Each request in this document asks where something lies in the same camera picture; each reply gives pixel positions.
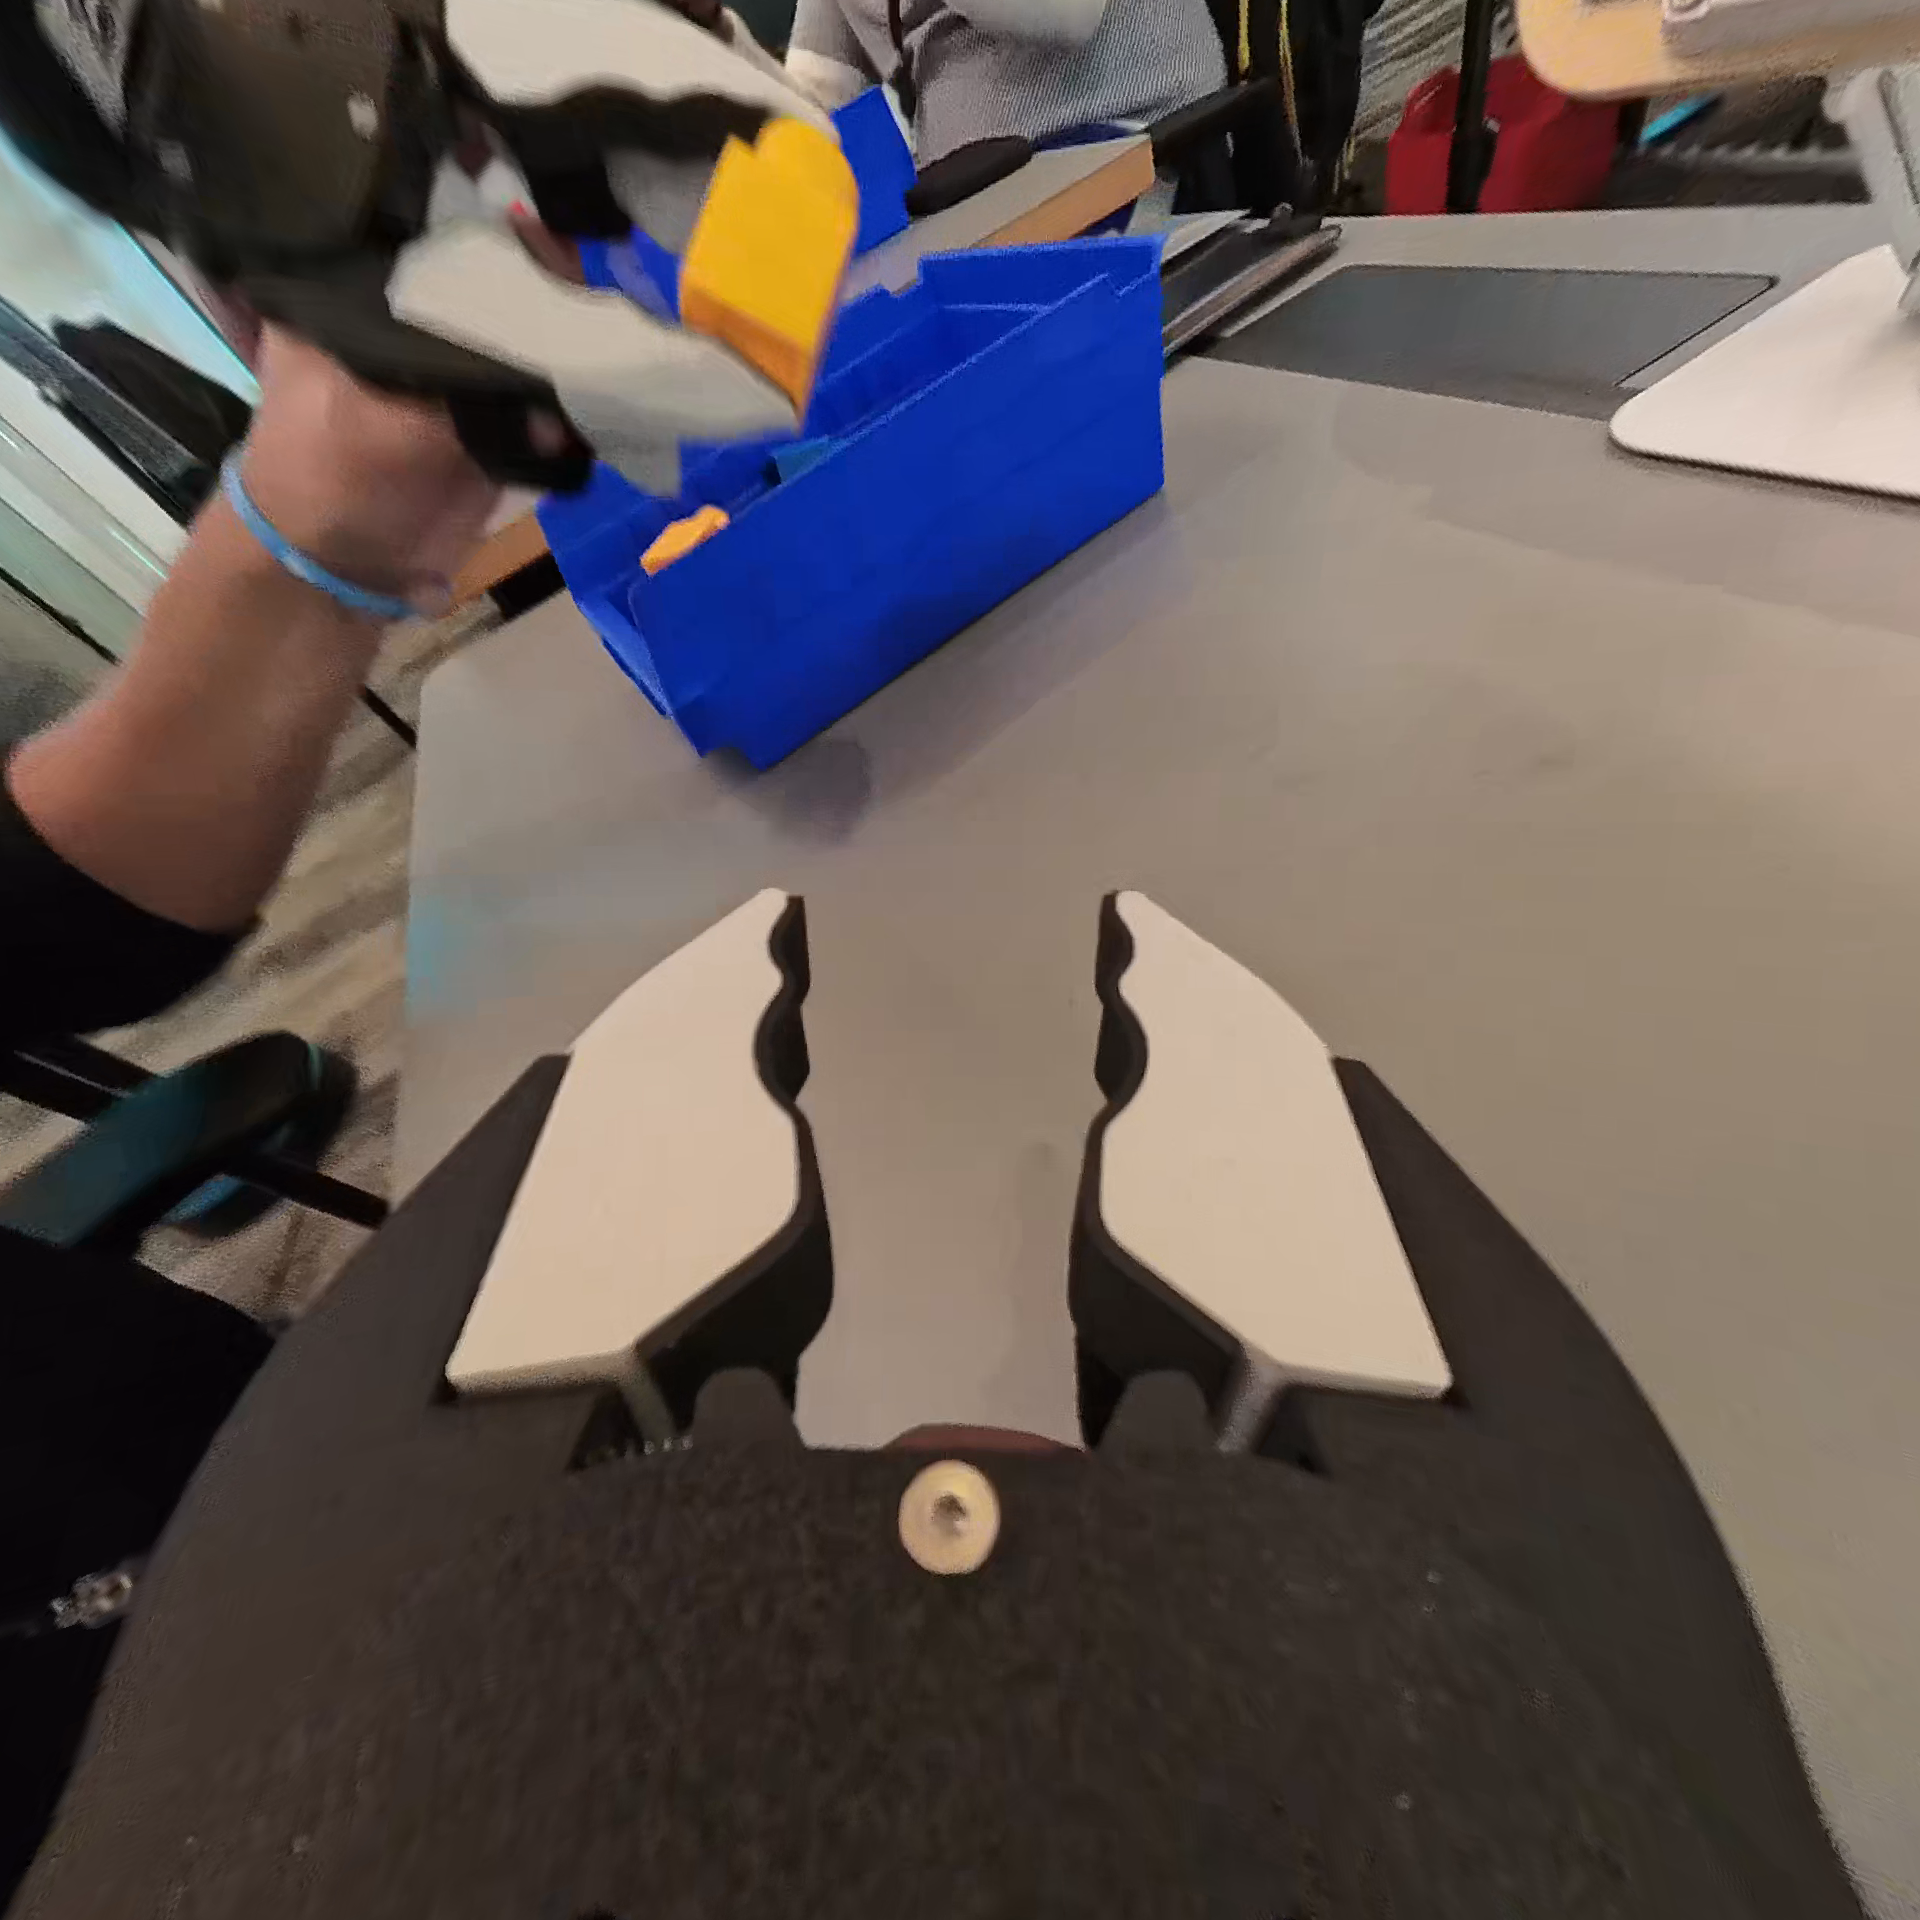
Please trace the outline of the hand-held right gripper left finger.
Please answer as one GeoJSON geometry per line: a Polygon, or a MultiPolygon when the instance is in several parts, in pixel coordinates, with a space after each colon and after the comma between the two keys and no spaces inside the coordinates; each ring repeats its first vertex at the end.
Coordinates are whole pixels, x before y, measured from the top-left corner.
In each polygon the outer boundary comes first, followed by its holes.
{"type": "Polygon", "coordinates": [[[633,1420],[688,1420],[745,1368],[795,1400],[835,1301],[808,967],[803,898],[762,888],[578,1036],[445,1358],[453,1394],[612,1390],[633,1420]]]}

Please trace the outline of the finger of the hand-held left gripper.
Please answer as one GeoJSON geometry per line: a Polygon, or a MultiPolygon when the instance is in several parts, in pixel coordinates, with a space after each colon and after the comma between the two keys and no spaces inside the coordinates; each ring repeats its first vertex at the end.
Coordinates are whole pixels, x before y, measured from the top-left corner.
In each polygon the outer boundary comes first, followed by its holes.
{"type": "Polygon", "coordinates": [[[533,157],[716,157],[795,124],[835,124],[765,54],[666,3],[445,3],[445,60],[533,157]]]}
{"type": "Polygon", "coordinates": [[[805,403],[728,346],[556,278],[503,226],[443,226],[409,243],[389,276],[389,311],[543,378],[598,461],[653,497],[683,491],[686,447],[768,443],[803,424],[805,403]]]}

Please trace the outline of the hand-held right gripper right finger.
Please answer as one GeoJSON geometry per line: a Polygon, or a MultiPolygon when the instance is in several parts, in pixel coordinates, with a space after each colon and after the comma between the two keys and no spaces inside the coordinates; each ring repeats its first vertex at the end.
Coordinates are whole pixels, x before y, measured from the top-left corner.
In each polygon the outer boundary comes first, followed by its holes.
{"type": "Polygon", "coordinates": [[[1212,1420],[1295,1387],[1453,1387],[1330,1050],[1148,896],[1098,914],[1098,1116],[1068,1233],[1079,1418],[1186,1377],[1212,1420]]]}

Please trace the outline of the blue plastic bin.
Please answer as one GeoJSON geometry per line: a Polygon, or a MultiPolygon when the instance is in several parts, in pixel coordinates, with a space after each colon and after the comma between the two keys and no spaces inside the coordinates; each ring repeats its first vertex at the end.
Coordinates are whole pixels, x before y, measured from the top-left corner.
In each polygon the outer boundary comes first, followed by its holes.
{"type": "Polygon", "coordinates": [[[852,301],[803,433],[538,506],[615,666],[765,771],[1162,488],[1159,234],[926,256],[852,301]],[[696,506],[730,527],[656,577],[696,506]]]}
{"type": "Polygon", "coordinates": [[[862,88],[828,117],[856,186],[855,256],[868,256],[909,230],[916,164],[888,87],[862,88]]]}

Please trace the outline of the person's left forearm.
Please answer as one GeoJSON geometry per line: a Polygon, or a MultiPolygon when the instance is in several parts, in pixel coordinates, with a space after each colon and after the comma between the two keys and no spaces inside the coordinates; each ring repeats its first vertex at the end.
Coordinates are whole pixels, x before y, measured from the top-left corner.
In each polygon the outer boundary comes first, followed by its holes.
{"type": "Polygon", "coordinates": [[[360,703],[383,627],[213,501],[142,636],[2,763],[2,1046],[178,1007],[239,948],[360,703]]]}

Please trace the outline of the person's left hand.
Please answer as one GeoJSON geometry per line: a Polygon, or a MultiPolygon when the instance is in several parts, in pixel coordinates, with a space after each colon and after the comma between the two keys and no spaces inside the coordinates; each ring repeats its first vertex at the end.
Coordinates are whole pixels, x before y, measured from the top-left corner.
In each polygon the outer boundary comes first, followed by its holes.
{"type": "Polygon", "coordinates": [[[262,323],[258,407],[229,473],[270,536],[385,617],[439,614],[499,503],[439,403],[395,397],[262,323]]]}

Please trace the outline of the black pole round base stand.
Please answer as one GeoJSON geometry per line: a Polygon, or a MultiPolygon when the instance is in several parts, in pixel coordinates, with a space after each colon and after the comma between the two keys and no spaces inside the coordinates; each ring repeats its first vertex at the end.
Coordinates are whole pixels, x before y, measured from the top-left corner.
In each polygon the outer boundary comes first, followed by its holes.
{"type": "Polygon", "coordinates": [[[352,1061],[296,1036],[259,1036],[229,1044],[178,1074],[193,1094],[193,1121],[253,1121],[270,1127],[248,1141],[248,1153],[192,1188],[165,1224],[198,1241],[235,1238],[279,1207],[358,1221],[360,1200],[345,1203],[319,1171],[352,1117],[360,1077],[352,1061]]]}

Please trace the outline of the blue wristband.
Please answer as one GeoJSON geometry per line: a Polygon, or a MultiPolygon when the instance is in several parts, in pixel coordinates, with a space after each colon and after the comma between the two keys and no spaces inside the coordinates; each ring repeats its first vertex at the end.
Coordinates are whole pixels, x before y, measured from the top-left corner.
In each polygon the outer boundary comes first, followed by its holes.
{"type": "Polygon", "coordinates": [[[242,454],[232,453],[220,463],[220,497],[226,501],[229,514],[248,536],[248,540],[300,588],[308,588],[329,601],[333,608],[348,611],[352,617],[395,627],[423,611],[430,611],[430,601],[419,591],[389,594],[366,584],[355,584],[336,574],[312,553],[288,540],[269,514],[259,513],[242,481],[242,454]]]}

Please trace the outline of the person's torso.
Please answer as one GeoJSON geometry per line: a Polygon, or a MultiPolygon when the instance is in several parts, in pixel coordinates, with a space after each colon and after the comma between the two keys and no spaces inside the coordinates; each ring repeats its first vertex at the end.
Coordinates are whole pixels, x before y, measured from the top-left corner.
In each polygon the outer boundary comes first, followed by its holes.
{"type": "Polygon", "coordinates": [[[275,1350],[239,1308],[2,1233],[2,1903],[40,1850],[113,1654],[46,1633],[76,1578],[145,1563],[275,1350]]]}

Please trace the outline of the black folder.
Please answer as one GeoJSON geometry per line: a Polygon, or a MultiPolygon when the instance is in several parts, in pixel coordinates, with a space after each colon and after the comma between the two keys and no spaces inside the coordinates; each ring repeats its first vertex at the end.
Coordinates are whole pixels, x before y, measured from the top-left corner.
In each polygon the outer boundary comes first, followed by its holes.
{"type": "Polygon", "coordinates": [[[1198,214],[1159,248],[1162,364],[1205,348],[1229,323],[1325,267],[1342,224],[1325,214],[1198,214]]]}

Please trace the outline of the black backpack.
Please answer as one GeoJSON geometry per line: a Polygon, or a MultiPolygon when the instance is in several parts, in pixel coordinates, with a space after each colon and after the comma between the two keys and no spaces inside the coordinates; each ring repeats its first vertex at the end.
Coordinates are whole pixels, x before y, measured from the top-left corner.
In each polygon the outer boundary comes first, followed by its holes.
{"type": "Polygon", "coordinates": [[[1229,133],[1236,204],[1255,214],[1322,211],[1338,196],[1360,110],[1362,41],[1379,3],[1209,3],[1225,83],[1255,83],[1229,133]]]}

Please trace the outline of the dark grey desk mat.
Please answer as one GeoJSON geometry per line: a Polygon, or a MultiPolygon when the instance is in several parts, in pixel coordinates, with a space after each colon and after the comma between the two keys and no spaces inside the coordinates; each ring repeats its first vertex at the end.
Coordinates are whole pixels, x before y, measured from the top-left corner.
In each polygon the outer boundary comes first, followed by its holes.
{"type": "Polygon", "coordinates": [[[1603,420],[1768,276],[1349,267],[1202,348],[1263,371],[1603,420]]]}

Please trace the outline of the red bag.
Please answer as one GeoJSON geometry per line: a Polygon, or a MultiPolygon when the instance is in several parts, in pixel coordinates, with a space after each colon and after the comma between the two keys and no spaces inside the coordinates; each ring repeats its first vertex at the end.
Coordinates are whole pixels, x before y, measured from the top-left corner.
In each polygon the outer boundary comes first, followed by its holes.
{"type": "MultiPolygon", "coordinates": [[[[1385,143],[1383,211],[1445,211],[1460,71],[1416,83],[1385,143]]],[[[1492,60],[1485,120],[1493,127],[1476,214],[1578,211],[1600,201],[1620,148],[1620,107],[1573,100],[1543,83],[1522,54],[1492,60]]]]}

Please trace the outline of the instruction sheet on white stand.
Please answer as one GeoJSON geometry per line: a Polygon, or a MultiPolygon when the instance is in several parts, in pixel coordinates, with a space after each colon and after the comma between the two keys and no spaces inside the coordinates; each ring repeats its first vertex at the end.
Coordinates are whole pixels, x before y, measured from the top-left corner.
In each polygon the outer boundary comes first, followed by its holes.
{"type": "Polygon", "coordinates": [[[1522,60],[1583,100],[1823,81],[1886,243],[1629,400],[1610,441],[1683,467],[1918,501],[1918,6],[1516,3],[1522,60]]]}

